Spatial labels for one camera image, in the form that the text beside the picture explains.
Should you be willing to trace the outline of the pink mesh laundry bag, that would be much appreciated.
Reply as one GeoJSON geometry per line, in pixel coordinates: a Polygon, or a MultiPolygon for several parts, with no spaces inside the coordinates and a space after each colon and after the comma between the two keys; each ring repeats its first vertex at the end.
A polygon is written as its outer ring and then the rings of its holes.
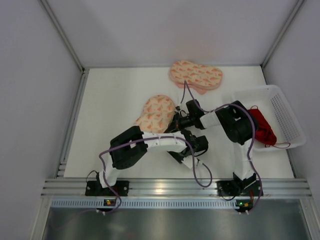
{"type": "Polygon", "coordinates": [[[166,95],[155,95],[147,100],[142,113],[134,122],[147,133],[164,133],[175,115],[175,103],[166,95]]]}

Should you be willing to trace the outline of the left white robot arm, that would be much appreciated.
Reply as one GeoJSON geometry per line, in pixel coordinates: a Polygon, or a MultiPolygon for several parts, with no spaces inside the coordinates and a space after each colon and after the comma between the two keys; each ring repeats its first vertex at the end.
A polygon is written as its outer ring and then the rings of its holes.
{"type": "Polygon", "coordinates": [[[171,133],[144,132],[132,126],[110,141],[110,148],[99,154],[102,170],[96,180],[105,189],[116,184],[122,170],[133,167],[148,152],[167,152],[179,164],[194,170],[196,153],[206,153],[209,142],[189,130],[171,133]]]}

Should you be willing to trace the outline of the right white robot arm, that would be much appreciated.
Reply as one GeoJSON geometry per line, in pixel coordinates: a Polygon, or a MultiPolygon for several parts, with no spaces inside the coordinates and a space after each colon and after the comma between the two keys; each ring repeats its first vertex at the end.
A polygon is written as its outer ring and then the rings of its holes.
{"type": "Polygon", "coordinates": [[[197,100],[188,101],[186,107],[186,116],[180,114],[179,107],[176,108],[172,122],[165,132],[174,133],[190,127],[205,130],[221,126],[228,139],[234,143],[233,180],[243,187],[254,182],[257,174],[252,167],[251,151],[258,122],[253,115],[238,100],[212,111],[203,110],[197,100]]]}

